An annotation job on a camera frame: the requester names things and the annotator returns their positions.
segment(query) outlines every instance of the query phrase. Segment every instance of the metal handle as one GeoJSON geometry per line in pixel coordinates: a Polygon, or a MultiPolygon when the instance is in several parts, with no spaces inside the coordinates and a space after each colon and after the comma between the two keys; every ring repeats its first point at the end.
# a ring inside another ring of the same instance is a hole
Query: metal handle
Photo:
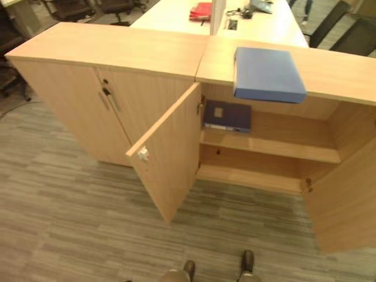
{"type": "Polygon", "coordinates": [[[102,100],[102,103],[106,107],[106,110],[110,110],[110,108],[108,107],[108,105],[107,105],[107,103],[105,101],[105,98],[103,97],[102,93],[98,92],[98,95],[99,95],[99,98],[102,100]]]}
{"type": "Polygon", "coordinates": [[[106,94],[106,96],[108,97],[111,105],[115,105],[115,108],[120,112],[120,106],[118,104],[118,100],[116,100],[115,96],[106,88],[106,87],[103,87],[102,88],[104,94],[106,94]]]}

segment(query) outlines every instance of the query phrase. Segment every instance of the white desk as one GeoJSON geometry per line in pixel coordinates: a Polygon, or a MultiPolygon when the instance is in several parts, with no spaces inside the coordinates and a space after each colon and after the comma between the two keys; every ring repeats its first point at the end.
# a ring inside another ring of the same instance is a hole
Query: white desk
{"type": "MultiPolygon", "coordinates": [[[[132,27],[209,35],[209,22],[201,26],[200,22],[189,20],[189,11],[197,2],[199,0],[160,0],[132,27]]],[[[249,0],[227,0],[225,11],[242,8],[247,3],[249,0]]],[[[287,1],[274,0],[273,9],[274,13],[271,15],[255,12],[252,19],[232,16],[231,18],[239,21],[236,31],[224,29],[226,16],[223,15],[217,36],[308,47],[287,1]]]]}
{"type": "Polygon", "coordinates": [[[18,28],[25,37],[31,38],[38,33],[41,23],[28,0],[1,0],[1,3],[10,16],[15,18],[18,28]]]}
{"type": "MultiPolygon", "coordinates": [[[[227,17],[224,15],[217,36],[308,47],[287,1],[273,0],[273,2],[273,14],[254,12],[251,19],[231,16],[231,19],[238,20],[236,31],[225,29],[228,23],[227,17]]],[[[248,3],[249,1],[245,0],[228,0],[226,10],[242,8],[248,3]]]]}
{"type": "Polygon", "coordinates": [[[189,13],[192,7],[200,2],[199,0],[160,0],[154,7],[141,16],[132,28],[157,29],[161,31],[178,31],[202,35],[210,34],[210,22],[189,20],[189,13]]]}

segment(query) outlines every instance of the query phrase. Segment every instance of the shoe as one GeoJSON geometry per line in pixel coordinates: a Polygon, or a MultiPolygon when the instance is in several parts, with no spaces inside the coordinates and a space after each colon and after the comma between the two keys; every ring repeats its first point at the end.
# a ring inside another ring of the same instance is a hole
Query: shoe
{"type": "Polygon", "coordinates": [[[250,250],[245,250],[243,254],[243,259],[241,260],[241,273],[253,272],[254,255],[250,250]]]}
{"type": "Polygon", "coordinates": [[[191,260],[188,260],[186,264],[184,265],[184,271],[188,273],[190,282],[193,282],[193,276],[196,266],[194,265],[194,262],[191,260]]]}
{"type": "Polygon", "coordinates": [[[305,15],[303,18],[303,21],[301,22],[301,25],[307,25],[308,23],[308,15],[305,15]]]}

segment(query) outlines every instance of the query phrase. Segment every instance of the red folder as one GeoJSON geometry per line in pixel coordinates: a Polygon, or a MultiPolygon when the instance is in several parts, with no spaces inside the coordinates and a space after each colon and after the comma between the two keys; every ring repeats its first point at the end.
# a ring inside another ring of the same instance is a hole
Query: red folder
{"type": "Polygon", "coordinates": [[[212,14],[212,3],[205,3],[201,2],[198,3],[195,7],[190,10],[189,19],[191,20],[204,20],[210,19],[210,15],[212,14]]]}

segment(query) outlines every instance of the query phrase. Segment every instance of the blue folder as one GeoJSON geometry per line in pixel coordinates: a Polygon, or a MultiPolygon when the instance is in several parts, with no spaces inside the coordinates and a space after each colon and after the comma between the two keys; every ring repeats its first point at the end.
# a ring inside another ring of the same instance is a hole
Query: blue folder
{"type": "Polygon", "coordinates": [[[234,95],[240,99],[301,103],[307,91],[289,52],[238,47],[234,95]]]}

